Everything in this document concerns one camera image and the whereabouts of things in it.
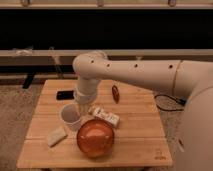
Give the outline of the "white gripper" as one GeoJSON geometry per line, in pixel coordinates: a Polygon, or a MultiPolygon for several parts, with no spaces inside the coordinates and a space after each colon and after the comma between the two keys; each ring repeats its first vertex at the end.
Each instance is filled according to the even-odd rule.
{"type": "Polygon", "coordinates": [[[80,105],[92,103],[97,97],[97,93],[87,94],[82,93],[78,88],[74,89],[74,99],[80,105]]]}

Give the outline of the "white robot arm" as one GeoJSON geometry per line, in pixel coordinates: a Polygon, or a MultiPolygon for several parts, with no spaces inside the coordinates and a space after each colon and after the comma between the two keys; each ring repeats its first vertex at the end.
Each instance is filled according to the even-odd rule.
{"type": "Polygon", "coordinates": [[[102,51],[74,58],[75,100],[93,102],[101,80],[111,79],[186,101],[172,171],[213,171],[213,62],[110,60],[102,51]]]}

